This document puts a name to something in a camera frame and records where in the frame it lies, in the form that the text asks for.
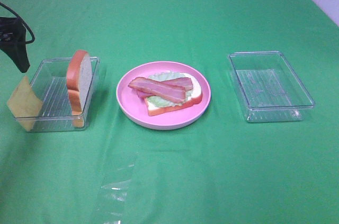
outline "green fabric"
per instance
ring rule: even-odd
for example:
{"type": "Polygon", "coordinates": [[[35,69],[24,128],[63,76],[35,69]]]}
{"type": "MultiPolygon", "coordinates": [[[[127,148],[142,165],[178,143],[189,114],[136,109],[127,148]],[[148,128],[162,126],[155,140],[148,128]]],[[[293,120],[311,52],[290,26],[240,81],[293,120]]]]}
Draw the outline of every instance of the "green fabric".
{"type": "Polygon", "coordinates": [[[90,222],[108,163],[134,153],[124,223],[339,222],[339,28],[311,0],[1,1],[36,34],[29,79],[42,59],[77,49],[101,64],[85,131],[26,133],[6,106],[23,75],[2,54],[0,223],[90,222]],[[227,55],[266,50],[292,64],[316,101],[311,117],[243,119],[227,55]],[[146,129],[116,101],[120,78],[157,60],[210,83],[210,105],[188,127],[146,129]]]}

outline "clear plastic container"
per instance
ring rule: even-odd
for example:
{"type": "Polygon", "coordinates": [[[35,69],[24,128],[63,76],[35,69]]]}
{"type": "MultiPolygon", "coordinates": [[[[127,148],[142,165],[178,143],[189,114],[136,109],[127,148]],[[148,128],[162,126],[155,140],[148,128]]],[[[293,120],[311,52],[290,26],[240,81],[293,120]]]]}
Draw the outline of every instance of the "clear plastic container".
{"type": "Polygon", "coordinates": [[[99,59],[91,57],[92,81],[88,90],[84,111],[72,115],[68,100],[66,73],[71,58],[45,59],[35,73],[31,87],[36,96],[43,101],[37,117],[14,117],[16,121],[35,121],[29,132],[84,130],[88,127],[88,108],[99,80],[99,59]],[[84,126],[74,127],[72,121],[84,119],[84,126]]]}
{"type": "Polygon", "coordinates": [[[237,52],[228,58],[246,121],[301,121],[315,106],[281,52],[237,52]]]}

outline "container rim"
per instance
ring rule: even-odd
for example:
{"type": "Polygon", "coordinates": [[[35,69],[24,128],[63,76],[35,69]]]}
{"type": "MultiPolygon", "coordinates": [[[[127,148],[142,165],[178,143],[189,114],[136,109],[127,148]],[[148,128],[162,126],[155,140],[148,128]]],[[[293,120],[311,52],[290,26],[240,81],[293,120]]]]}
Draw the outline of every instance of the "container rim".
{"type": "Polygon", "coordinates": [[[292,66],[290,65],[290,63],[287,61],[286,57],[284,56],[284,54],[280,51],[248,51],[248,52],[234,52],[228,55],[229,61],[231,63],[232,66],[232,70],[236,76],[236,81],[237,84],[240,88],[240,91],[242,93],[242,97],[245,99],[246,101],[246,105],[247,108],[250,109],[251,111],[263,111],[263,110],[286,110],[286,109],[312,109],[315,106],[315,101],[313,100],[313,98],[311,97],[311,95],[309,94],[309,92],[307,91],[305,85],[302,83],[301,79],[299,78],[299,76],[297,75],[297,73],[295,72],[295,70],[292,68],[292,66]],[[290,72],[293,74],[293,76],[295,77],[296,81],[298,82],[299,86],[301,87],[301,89],[304,91],[305,95],[307,96],[308,100],[310,101],[310,104],[307,105],[291,105],[291,106],[263,106],[263,107],[259,107],[259,106],[251,106],[249,104],[249,99],[246,96],[245,90],[241,84],[240,78],[236,73],[236,67],[234,62],[232,61],[232,58],[234,57],[238,57],[238,56],[272,56],[272,55],[279,55],[280,58],[284,61],[284,63],[286,64],[286,66],[288,67],[288,69],[290,70],[290,72]]]}

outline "bread slice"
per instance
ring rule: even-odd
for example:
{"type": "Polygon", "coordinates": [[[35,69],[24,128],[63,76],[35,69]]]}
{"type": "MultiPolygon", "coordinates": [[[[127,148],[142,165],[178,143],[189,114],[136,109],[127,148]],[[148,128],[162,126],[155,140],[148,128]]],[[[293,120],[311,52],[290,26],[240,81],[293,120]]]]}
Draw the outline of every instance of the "bread slice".
{"type": "Polygon", "coordinates": [[[189,73],[181,73],[185,77],[189,77],[192,80],[193,83],[193,90],[191,96],[188,98],[188,100],[183,103],[182,105],[176,105],[176,106],[166,106],[166,107],[157,107],[152,102],[148,100],[148,98],[145,98],[145,103],[147,105],[147,112],[149,116],[153,115],[159,115],[166,112],[172,112],[180,109],[186,109],[187,107],[191,107],[195,104],[199,104],[202,100],[202,90],[201,86],[198,82],[198,80],[192,76],[189,73]]]}
{"type": "MultiPolygon", "coordinates": [[[[78,50],[71,59],[66,75],[68,99],[72,115],[80,115],[84,110],[86,98],[92,81],[92,66],[88,52],[78,50]]],[[[84,119],[73,120],[73,126],[83,127],[84,119]]]]}

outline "black cable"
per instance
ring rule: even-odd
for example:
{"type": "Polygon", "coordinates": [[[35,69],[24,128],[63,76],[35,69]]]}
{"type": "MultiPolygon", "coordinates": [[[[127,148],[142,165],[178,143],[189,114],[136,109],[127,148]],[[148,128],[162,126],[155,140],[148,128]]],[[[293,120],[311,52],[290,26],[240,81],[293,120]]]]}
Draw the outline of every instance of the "black cable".
{"type": "Polygon", "coordinates": [[[25,44],[30,44],[30,43],[32,43],[34,40],[35,40],[35,36],[34,36],[34,34],[33,34],[33,32],[32,32],[32,30],[31,30],[31,28],[26,24],[26,22],[14,11],[14,10],[12,10],[11,8],[9,8],[7,5],[5,5],[5,4],[3,4],[2,2],[0,2],[0,5],[2,6],[2,7],[4,7],[5,9],[7,9],[8,11],[10,11],[11,13],[13,13],[18,19],[20,19],[21,20],[21,22],[23,23],[23,25],[26,27],[26,29],[29,31],[29,33],[30,33],[30,35],[31,35],[31,37],[32,37],[32,39],[31,40],[29,40],[29,41],[26,41],[26,42],[24,42],[25,44]]]}

